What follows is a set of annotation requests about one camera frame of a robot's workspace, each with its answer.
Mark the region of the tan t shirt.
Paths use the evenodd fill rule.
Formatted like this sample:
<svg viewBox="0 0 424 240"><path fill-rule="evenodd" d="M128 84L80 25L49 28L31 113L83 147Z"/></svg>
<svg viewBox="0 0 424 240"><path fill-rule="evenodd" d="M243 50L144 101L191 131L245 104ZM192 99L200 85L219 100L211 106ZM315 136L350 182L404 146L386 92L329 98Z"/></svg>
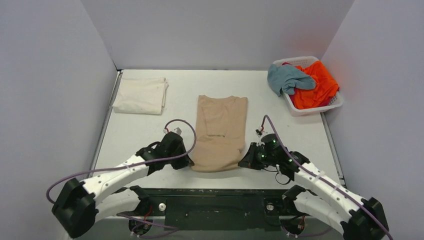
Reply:
<svg viewBox="0 0 424 240"><path fill-rule="evenodd" d="M238 168L245 148L247 113L247 97L198 97L193 171L214 173Z"/></svg>

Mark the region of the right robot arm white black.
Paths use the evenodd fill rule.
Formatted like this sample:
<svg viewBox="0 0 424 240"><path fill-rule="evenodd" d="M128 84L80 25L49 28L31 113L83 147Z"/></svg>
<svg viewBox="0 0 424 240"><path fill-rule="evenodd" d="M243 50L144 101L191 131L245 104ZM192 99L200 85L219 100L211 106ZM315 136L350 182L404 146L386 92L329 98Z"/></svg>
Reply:
<svg viewBox="0 0 424 240"><path fill-rule="evenodd" d="M306 156L281 146L274 133L252 142L238 166L258 171L275 167L294 183L281 196L284 211L314 217L345 240L381 240L389 233L384 208L377 199L349 191Z"/></svg>

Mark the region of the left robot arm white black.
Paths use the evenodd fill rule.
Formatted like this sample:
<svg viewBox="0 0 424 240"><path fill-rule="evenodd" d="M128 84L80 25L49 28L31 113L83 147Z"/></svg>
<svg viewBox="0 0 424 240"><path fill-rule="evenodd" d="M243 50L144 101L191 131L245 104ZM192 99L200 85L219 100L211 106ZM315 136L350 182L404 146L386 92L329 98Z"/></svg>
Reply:
<svg viewBox="0 0 424 240"><path fill-rule="evenodd" d="M169 132L161 141L141 148L122 164L105 168L97 176L81 181L71 177L53 204L52 213L73 239L109 216L131 211L143 215L149 210L148 199L139 195L139 187L125 186L168 164L175 170L193 166L188 153L183 138Z"/></svg>

